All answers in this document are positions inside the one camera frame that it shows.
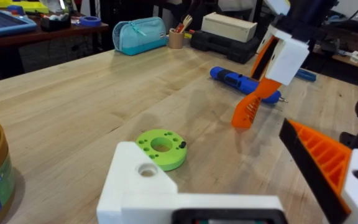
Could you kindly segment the bare white left gripper left finger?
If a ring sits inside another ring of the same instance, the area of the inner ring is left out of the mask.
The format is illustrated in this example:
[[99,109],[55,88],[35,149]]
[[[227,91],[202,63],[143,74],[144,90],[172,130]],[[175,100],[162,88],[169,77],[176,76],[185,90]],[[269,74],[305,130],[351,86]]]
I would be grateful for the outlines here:
[[122,223],[126,194],[176,194],[176,183],[134,142],[119,142],[99,198],[98,223]]

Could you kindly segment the white orange left gripper right finger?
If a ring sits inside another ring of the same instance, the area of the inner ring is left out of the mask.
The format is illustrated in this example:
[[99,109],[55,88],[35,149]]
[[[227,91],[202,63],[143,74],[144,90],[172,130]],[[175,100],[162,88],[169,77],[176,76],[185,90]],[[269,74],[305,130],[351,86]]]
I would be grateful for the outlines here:
[[279,138],[322,209],[326,223],[358,223],[358,147],[353,149],[294,120]]

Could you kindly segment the finger of the white orange right gripper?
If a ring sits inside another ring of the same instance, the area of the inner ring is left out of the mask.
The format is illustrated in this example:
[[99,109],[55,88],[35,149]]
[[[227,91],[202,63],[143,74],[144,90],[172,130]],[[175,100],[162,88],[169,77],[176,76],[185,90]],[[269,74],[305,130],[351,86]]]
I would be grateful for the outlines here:
[[270,97],[280,86],[289,85],[308,54],[307,43],[293,38],[280,40],[256,89],[237,104],[232,126],[251,127],[261,101]]
[[280,40],[291,38],[291,34],[269,25],[268,29],[256,51],[257,58],[251,71],[251,78],[261,81],[264,73],[273,57],[274,50]]

